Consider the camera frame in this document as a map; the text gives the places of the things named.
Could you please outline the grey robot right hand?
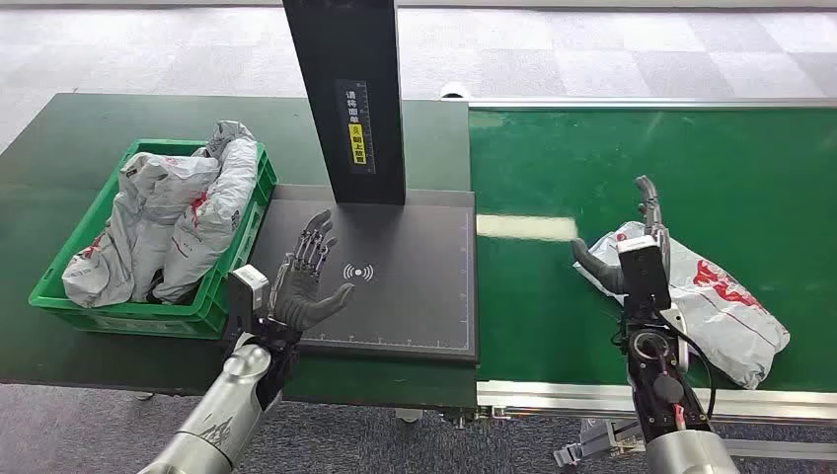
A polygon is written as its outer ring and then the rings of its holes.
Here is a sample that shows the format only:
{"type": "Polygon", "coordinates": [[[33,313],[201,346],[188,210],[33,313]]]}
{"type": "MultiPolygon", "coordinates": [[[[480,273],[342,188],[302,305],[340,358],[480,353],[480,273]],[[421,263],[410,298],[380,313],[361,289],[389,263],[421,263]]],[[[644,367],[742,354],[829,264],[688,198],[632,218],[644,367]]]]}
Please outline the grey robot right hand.
{"type": "Polygon", "coordinates": [[[617,243],[619,264],[608,265],[592,255],[586,244],[571,240],[571,252],[576,262],[593,276],[601,286],[617,295],[649,297],[657,309],[671,306],[668,290],[670,277],[670,240],[663,225],[658,194],[653,182],[645,175],[635,178],[643,200],[638,205],[645,218],[642,236],[617,243]]]}

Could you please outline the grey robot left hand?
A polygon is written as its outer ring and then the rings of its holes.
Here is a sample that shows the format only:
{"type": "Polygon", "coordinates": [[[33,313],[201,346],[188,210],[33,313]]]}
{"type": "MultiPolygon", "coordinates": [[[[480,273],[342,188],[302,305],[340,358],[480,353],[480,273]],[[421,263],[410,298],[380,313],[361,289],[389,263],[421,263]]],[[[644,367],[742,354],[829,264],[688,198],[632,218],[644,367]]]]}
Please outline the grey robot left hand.
{"type": "Polygon", "coordinates": [[[319,296],[322,269],[338,239],[331,237],[332,212],[325,209],[308,221],[292,251],[285,254],[271,286],[269,318],[305,332],[338,314],[349,303],[355,285],[346,282],[331,295],[319,296]]]}

